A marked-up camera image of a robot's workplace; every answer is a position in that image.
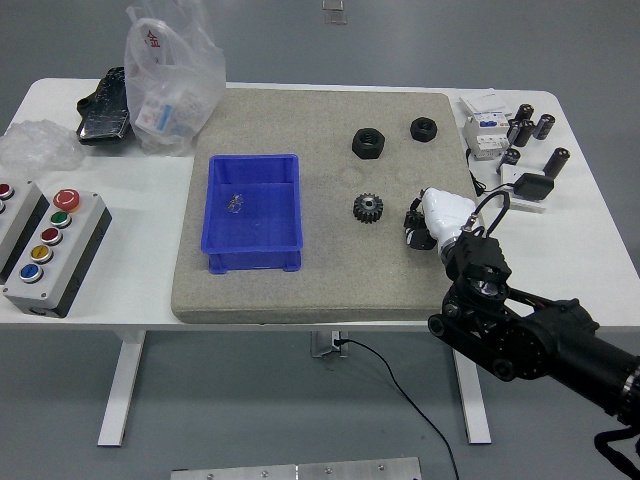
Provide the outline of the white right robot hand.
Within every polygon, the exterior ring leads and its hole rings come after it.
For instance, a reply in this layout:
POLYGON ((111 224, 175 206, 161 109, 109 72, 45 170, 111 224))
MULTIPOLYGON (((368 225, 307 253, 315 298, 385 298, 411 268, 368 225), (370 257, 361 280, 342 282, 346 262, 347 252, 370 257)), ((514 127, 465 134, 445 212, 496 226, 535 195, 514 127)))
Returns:
POLYGON ((442 254, 457 241, 474 210, 475 203, 466 197, 432 187, 422 190, 405 215, 406 244, 442 254))

